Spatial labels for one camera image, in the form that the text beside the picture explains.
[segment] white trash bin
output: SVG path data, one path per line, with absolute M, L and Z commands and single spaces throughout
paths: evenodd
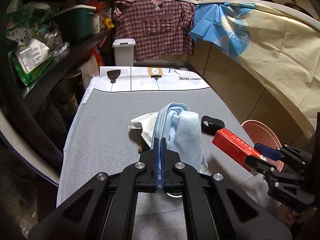
M 118 39 L 113 42 L 116 66 L 133 66 L 134 39 Z

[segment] black strap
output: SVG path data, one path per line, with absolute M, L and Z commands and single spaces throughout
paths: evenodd
M 201 131 L 203 133 L 214 136 L 218 130 L 224 127 L 224 122 L 220 119 L 211 118 L 207 115 L 204 115 L 201 119 Z

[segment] trash bin lid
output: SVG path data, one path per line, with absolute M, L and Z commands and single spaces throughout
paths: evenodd
M 136 41 L 134 39 L 118 39 L 113 42 L 112 47 L 130 47 L 136 45 Z

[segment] pink checkered shirt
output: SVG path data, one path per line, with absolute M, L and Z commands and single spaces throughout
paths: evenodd
M 189 32 L 195 8 L 194 4 L 176 0 L 116 0 L 115 39 L 135 39 L 136 62 L 192 54 L 194 42 Z

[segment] gray ironing board cover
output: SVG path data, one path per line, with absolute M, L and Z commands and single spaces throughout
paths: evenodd
M 210 88 L 187 91 L 104 92 L 93 83 L 78 109 L 64 149 L 57 205 L 71 196 L 98 172 L 121 172 L 139 160 L 140 130 L 129 130 L 131 119 L 157 112 L 168 103 L 186 104 L 201 118 L 208 115 L 224 121 L 226 128 L 253 146 L 247 133 L 226 104 Z M 208 163 L 207 174 L 222 173 L 269 212 L 279 203 L 267 195 L 262 175 L 253 176 L 212 144 L 212 136 L 202 134 Z M 187 239 L 181 198 L 167 194 L 139 193 L 132 239 Z

